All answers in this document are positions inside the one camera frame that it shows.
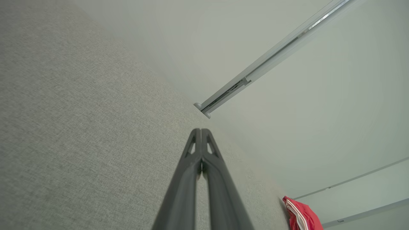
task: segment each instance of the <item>white stripe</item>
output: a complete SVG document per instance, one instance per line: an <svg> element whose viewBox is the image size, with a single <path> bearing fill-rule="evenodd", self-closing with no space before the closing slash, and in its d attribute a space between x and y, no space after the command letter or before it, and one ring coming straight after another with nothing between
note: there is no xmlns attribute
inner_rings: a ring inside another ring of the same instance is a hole
<svg viewBox="0 0 409 230"><path fill-rule="evenodd" d="M305 230L308 230L308 225L307 225L307 220L304 218L304 216L301 214L301 212L300 212L300 210L298 210L298 208L290 201L290 200L287 200L287 202L286 202L287 204L289 204L293 209L294 209L294 211L296 212L296 213L294 213L295 214L295 216L297 217L297 219L298 218L300 218L301 220L302 220L302 222L304 223L304 226L305 226Z"/></svg>

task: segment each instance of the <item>gray textured wall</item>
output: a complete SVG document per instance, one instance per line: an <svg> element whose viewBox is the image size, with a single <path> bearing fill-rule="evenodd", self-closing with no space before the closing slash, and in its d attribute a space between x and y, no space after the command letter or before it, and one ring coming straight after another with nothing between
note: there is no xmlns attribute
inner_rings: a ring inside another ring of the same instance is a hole
<svg viewBox="0 0 409 230"><path fill-rule="evenodd" d="M149 229L186 139L212 130L257 229L284 194L179 92L63 0L0 3L0 228ZM197 228L209 227L198 184Z"/></svg>

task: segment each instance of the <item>red cloth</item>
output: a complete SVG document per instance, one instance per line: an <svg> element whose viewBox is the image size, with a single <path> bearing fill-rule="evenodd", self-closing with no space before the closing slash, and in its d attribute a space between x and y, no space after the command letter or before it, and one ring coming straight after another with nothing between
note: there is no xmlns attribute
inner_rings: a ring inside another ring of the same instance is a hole
<svg viewBox="0 0 409 230"><path fill-rule="evenodd" d="M291 230L324 230L317 215L310 207L285 196L283 201L290 214Z"/></svg>

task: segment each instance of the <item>ceiling track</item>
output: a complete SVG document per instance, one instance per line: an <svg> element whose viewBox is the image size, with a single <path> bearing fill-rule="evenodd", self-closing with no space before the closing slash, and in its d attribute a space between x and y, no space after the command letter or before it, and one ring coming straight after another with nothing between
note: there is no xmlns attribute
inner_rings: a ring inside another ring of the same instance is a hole
<svg viewBox="0 0 409 230"><path fill-rule="evenodd" d="M308 37L345 12L356 1L359 0L333 0L206 101L194 105L210 118L212 111L292 55Z"/></svg>

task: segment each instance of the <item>black plastic object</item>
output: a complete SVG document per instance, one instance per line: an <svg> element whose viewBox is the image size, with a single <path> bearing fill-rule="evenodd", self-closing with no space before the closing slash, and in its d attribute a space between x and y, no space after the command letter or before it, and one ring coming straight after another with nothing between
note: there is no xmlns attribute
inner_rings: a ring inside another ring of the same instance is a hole
<svg viewBox="0 0 409 230"><path fill-rule="evenodd" d="M192 130L152 229L195 229L196 181L202 172L209 185L211 229L254 229L208 129Z"/></svg>

